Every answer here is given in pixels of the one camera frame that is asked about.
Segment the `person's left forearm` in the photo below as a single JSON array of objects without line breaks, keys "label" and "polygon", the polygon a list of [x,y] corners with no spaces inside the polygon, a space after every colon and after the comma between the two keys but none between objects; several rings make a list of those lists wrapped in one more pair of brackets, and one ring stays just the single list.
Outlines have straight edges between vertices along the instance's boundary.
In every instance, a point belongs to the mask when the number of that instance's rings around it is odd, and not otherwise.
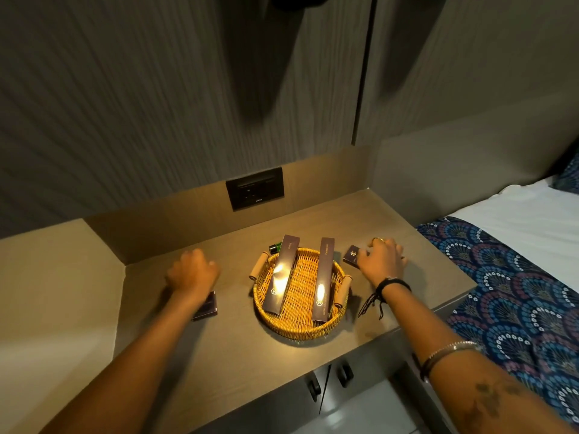
[{"label": "person's left forearm", "polygon": [[178,340],[210,291],[174,291],[152,323],[39,434],[139,434]]}]

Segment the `blue patterned pillow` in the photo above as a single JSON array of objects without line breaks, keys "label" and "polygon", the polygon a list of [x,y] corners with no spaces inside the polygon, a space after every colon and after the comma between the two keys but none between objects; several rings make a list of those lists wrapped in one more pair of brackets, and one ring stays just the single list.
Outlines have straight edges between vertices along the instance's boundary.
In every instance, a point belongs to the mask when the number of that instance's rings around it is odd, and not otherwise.
[{"label": "blue patterned pillow", "polygon": [[579,149],[550,187],[579,196]]}]

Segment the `black wall socket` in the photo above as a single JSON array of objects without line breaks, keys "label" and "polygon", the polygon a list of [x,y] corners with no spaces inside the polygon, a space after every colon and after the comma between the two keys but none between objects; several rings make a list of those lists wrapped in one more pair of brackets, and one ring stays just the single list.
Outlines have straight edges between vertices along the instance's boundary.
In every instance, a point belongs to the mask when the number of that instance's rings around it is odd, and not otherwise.
[{"label": "black wall socket", "polygon": [[234,212],[285,196],[282,167],[231,179],[225,185]]}]

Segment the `blue patterned bed cover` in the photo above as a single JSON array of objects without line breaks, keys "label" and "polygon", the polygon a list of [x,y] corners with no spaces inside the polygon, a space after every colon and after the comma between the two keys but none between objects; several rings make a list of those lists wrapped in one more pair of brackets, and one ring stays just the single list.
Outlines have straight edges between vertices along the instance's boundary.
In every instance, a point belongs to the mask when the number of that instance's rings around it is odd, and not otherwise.
[{"label": "blue patterned bed cover", "polygon": [[579,293],[467,221],[416,229],[476,282],[448,325],[579,434]]}]

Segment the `person's right hand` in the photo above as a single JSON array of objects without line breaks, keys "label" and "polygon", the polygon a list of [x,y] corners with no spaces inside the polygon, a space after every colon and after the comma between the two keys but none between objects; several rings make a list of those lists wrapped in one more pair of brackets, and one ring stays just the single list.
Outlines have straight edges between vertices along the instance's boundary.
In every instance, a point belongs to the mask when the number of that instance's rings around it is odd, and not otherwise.
[{"label": "person's right hand", "polygon": [[370,264],[364,277],[375,287],[384,278],[393,277],[403,279],[408,259],[404,255],[404,248],[392,238],[373,238],[368,252],[360,249],[359,253],[370,253]]}]

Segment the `white bed sheet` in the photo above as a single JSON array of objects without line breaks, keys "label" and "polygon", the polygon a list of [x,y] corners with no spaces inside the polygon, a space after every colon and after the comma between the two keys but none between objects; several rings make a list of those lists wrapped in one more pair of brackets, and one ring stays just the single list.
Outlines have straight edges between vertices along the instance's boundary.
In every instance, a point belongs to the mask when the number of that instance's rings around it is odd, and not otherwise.
[{"label": "white bed sheet", "polygon": [[510,185],[452,217],[481,228],[579,294],[579,195],[553,177]]}]

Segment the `round wicker basket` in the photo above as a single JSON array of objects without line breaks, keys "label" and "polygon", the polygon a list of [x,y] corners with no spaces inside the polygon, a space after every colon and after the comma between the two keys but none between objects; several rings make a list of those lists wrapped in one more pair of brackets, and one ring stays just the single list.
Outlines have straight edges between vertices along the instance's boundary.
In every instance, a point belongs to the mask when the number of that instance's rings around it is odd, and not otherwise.
[{"label": "round wicker basket", "polygon": [[286,297],[279,315],[264,310],[264,299],[273,276],[278,254],[264,252],[250,273],[253,286],[250,297],[257,317],[269,330],[292,341],[308,341],[329,335],[346,316],[350,299],[351,276],[337,262],[332,263],[329,319],[315,322],[312,318],[315,302],[315,280],[320,252],[299,247],[288,281]]}]

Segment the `long dark purple box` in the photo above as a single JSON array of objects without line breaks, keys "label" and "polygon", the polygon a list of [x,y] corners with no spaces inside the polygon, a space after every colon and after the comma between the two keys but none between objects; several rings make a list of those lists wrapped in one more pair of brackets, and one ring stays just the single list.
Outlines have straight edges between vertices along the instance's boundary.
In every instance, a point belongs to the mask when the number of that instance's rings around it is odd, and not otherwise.
[{"label": "long dark purple box", "polygon": [[299,237],[287,234],[281,242],[262,306],[267,313],[281,313],[299,243]]},{"label": "long dark purple box", "polygon": [[322,237],[312,309],[312,321],[315,326],[327,322],[331,314],[334,250],[335,239]]}]

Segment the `person's left hand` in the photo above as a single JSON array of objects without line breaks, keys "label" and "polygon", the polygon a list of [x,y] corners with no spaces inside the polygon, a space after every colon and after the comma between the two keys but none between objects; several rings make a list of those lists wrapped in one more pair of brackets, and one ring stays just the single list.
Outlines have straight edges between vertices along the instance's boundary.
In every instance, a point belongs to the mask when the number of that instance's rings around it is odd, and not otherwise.
[{"label": "person's left hand", "polygon": [[171,308],[196,312],[206,301],[220,277],[220,266],[195,248],[185,251],[166,274],[171,290]]}]

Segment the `person's right forearm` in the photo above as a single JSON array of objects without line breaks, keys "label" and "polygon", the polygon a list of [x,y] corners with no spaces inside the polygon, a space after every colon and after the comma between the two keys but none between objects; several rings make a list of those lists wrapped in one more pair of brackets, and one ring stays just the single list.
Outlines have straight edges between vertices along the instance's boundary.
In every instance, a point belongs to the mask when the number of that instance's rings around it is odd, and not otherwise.
[{"label": "person's right forearm", "polygon": [[460,434],[576,434],[538,395],[462,339],[405,287],[383,296]]}]

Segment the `grey cabinet door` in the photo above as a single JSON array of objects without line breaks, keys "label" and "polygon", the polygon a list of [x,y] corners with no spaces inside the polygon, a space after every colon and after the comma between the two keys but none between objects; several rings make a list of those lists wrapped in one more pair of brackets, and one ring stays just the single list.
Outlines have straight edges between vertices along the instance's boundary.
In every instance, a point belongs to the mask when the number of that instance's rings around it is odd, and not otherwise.
[{"label": "grey cabinet door", "polygon": [[[403,331],[396,329],[333,360],[322,393],[321,415],[331,414],[341,404],[391,377],[403,366],[410,352]],[[354,373],[347,388],[341,387],[337,379],[338,365],[344,360]]]},{"label": "grey cabinet door", "polygon": [[[322,393],[329,365],[313,370]],[[320,414],[323,395],[315,403],[308,392],[306,373],[231,411],[191,434],[290,434]]]}]

